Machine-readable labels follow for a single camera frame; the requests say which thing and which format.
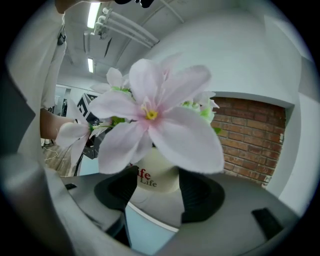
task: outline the floor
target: floor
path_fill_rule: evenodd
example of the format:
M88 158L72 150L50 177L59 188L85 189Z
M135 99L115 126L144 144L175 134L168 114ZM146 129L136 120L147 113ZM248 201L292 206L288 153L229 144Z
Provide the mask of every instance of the floor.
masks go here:
M42 153L45 159L46 165L56 170L60 176L73 176L76 167L71 167L71 147L62 148L58 145L54 145L52 142L50 144L45 144L42 147Z

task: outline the flower pot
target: flower pot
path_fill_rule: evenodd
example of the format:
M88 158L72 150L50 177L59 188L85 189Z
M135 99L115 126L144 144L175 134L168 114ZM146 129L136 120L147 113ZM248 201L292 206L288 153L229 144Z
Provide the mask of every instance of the flower pot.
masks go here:
M179 170L157 148L135 164L139 167L137 186L148 191L172 193L179 189Z

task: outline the ceiling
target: ceiling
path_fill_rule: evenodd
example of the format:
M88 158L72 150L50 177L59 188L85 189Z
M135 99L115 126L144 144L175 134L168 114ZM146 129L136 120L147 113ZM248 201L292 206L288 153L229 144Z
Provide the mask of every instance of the ceiling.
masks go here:
M166 2L174 8L185 22L207 13L239 7L237 0L166 0ZM182 24L160 0L154 0L153 4L147 9L136 4L134 0L124 5L115 2L102 3L98 17L103 14L104 7L112 9L113 12L144 27L160 41ZM65 14L67 51L60 72L71 72L73 70L82 76L105 78L110 67L124 72L139 57L150 50L122 34L110 31L109 35L112 40L108 52L105 58L94 59L94 74L90 74L87 62L87 58L90 56L85 54L83 43L84 32L90 31L90 28L87 27L89 9L90 4L82 2Z

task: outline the ceiling light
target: ceiling light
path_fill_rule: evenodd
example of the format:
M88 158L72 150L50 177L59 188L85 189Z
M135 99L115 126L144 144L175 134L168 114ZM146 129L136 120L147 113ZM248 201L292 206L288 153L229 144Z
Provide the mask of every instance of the ceiling light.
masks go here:
M88 58L88 67L89 67L89 72L93 73L94 72L94 60L92 58Z
M91 3L89 16L88 16L88 23L87 23L88 28L91 28L91 29L95 28L95 23L96 23L100 5L101 5L100 2Z

